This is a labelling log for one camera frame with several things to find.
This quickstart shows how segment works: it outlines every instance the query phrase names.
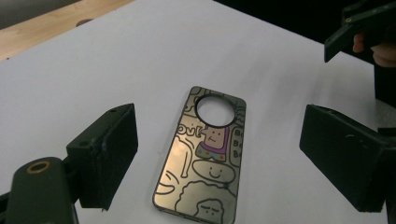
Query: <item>phone case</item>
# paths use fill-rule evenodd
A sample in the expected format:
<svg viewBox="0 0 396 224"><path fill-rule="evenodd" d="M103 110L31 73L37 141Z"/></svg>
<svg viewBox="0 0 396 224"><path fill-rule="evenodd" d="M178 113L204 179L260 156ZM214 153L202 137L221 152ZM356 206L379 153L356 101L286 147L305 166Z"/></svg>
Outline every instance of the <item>phone case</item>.
<svg viewBox="0 0 396 224"><path fill-rule="evenodd" d="M214 126L197 112L206 97L218 97L234 112L231 123ZM244 100L193 87L184 106L153 202L160 210L208 223L233 223L245 127Z"/></svg>

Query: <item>black clamp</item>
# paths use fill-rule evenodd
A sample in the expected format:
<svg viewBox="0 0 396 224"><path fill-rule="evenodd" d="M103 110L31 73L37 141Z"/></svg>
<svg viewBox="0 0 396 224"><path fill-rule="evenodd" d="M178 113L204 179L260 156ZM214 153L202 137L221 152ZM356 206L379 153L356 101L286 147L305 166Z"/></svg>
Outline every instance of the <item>black clamp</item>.
<svg viewBox="0 0 396 224"><path fill-rule="evenodd" d="M134 105L108 110L67 145L67 158L23 165L0 196L0 224L78 223L74 203L108 209L137 151Z"/></svg>
<svg viewBox="0 0 396 224"><path fill-rule="evenodd" d="M341 28L324 43L325 63L348 46L355 34L366 33L367 48L378 45L383 40L396 42L395 35L384 36L387 28L396 22L396 2L379 7L372 7L373 4L375 1L361 0L344 7Z"/></svg>
<svg viewBox="0 0 396 224"><path fill-rule="evenodd" d="M396 223L396 141L330 108L308 105L302 152L360 212L380 212L387 203Z"/></svg>

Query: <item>white table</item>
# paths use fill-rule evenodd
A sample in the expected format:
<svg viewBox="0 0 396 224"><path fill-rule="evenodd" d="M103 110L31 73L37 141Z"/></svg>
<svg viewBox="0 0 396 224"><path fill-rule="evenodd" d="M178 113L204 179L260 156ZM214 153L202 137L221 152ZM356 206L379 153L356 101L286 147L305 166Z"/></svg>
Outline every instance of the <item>white table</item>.
<svg viewBox="0 0 396 224"><path fill-rule="evenodd" d="M375 128L373 67L207 0L137 0L0 62L0 194L108 109L135 104L139 149L108 212L80 223L191 223L151 202L192 86L247 102L235 223L387 223L363 214L299 149L305 106Z"/></svg>

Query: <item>person's hand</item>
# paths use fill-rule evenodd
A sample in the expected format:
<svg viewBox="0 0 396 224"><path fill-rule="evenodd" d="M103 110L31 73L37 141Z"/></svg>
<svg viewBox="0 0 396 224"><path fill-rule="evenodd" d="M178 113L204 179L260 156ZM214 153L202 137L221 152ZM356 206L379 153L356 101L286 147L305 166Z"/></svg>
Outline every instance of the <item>person's hand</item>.
<svg viewBox="0 0 396 224"><path fill-rule="evenodd" d="M353 51L364 51L365 34L357 34L353 38ZM371 47L376 64L382 67L396 67L396 44L384 41L380 45Z"/></svg>

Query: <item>camera cutout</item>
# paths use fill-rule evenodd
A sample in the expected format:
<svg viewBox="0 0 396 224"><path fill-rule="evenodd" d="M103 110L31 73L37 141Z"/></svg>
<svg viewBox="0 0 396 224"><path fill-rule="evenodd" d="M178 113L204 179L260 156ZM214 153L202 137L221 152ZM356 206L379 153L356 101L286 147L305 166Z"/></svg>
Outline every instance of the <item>camera cutout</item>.
<svg viewBox="0 0 396 224"><path fill-rule="evenodd" d="M197 103L197 114L201 120L212 126L227 126L235 119L233 106L217 96L207 96Z"/></svg>

